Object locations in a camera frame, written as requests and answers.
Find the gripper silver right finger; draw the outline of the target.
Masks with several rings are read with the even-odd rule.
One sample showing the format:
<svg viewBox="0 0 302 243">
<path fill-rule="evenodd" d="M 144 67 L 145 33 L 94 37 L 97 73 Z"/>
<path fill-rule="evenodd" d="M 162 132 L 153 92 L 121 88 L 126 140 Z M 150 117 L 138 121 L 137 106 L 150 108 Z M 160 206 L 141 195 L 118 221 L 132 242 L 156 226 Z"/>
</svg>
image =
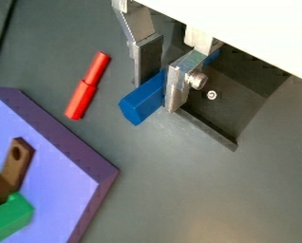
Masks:
<svg viewBox="0 0 302 243">
<path fill-rule="evenodd" d="M 184 43 L 190 47 L 190 51 L 166 68 L 162 104 L 168 112 L 174 112 L 186 102 L 192 88 L 200 90 L 204 87 L 208 77 L 201 68 L 223 45 L 221 41 L 190 25 L 185 28 Z"/>
</svg>

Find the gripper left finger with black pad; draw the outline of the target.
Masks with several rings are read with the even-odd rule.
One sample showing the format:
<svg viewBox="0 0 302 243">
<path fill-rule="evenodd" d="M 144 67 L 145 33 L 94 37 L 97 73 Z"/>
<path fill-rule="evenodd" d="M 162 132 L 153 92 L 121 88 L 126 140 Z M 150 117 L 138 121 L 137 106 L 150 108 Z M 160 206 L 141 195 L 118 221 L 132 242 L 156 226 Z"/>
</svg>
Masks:
<svg viewBox="0 0 302 243">
<path fill-rule="evenodd" d="M 161 69 L 162 36 L 154 31 L 149 8 L 133 0 L 112 0 L 112 8 L 126 37 L 138 87 Z"/>
</svg>

